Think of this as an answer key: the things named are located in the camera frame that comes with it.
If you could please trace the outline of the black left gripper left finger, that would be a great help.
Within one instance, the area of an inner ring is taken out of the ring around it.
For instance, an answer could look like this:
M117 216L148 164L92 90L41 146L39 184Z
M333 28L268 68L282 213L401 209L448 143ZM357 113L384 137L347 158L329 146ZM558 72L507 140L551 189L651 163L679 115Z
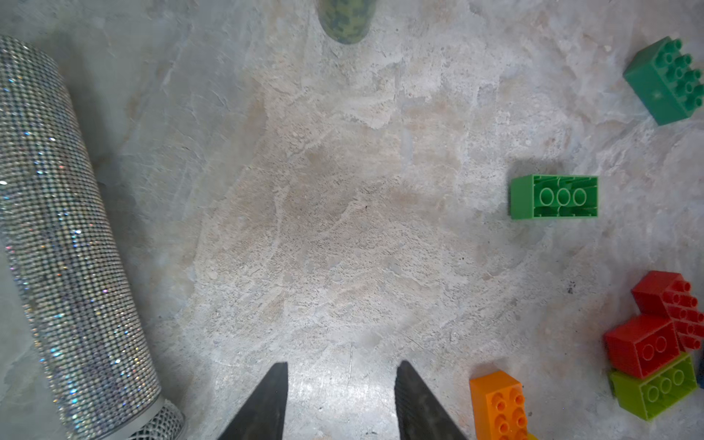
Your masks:
M282 440L288 390L288 363L273 364L218 439Z

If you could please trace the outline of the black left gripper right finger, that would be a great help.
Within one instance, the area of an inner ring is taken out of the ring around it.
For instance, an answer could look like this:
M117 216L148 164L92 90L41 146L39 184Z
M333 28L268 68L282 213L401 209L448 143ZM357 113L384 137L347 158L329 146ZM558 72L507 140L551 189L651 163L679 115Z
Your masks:
M413 365L403 360L394 384L401 440L466 440Z

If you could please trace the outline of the orange lego brick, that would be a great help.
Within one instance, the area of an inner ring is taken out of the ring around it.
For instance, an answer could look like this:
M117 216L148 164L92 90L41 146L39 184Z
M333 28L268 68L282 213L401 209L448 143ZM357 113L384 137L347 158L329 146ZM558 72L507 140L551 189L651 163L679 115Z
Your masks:
M469 387L479 440L529 438L522 383L499 370L471 379Z

